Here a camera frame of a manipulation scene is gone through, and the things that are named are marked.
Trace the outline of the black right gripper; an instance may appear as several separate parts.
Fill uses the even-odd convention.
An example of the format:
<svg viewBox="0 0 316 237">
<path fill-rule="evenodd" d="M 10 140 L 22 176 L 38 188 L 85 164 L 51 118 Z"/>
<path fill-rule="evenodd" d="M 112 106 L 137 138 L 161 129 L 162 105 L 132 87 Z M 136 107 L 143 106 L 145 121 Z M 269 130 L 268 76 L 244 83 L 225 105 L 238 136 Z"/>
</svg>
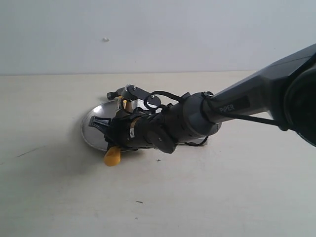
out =
<svg viewBox="0 0 316 237">
<path fill-rule="evenodd" d="M 180 142 L 180 109 L 165 108 L 159 113 L 136 112 L 137 118 L 129 127 L 131 139 L 128 142 L 135 150 L 157 149 L 171 154 Z M 109 138 L 111 118 L 92 116 L 88 126 Z"/>
</svg>

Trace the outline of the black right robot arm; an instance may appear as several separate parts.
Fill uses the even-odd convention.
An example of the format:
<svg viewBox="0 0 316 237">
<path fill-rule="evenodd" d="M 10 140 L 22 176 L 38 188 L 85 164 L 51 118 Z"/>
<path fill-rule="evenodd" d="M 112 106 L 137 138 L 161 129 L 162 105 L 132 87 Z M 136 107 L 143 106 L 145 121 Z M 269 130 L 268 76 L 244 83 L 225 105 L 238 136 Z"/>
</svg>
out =
<svg viewBox="0 0 316 237">
<path fill-rule="evenodd" d="M 177 96 L 127 85 L 107 94 L 111 112 L 93 112 L 87 125 L 103 134 L 106 150 L 203 145 L 225 121 L 240 119 L 292 130 L 316 143 L 316 47 L 284 57 L 223 91 Z"/>
</svg>

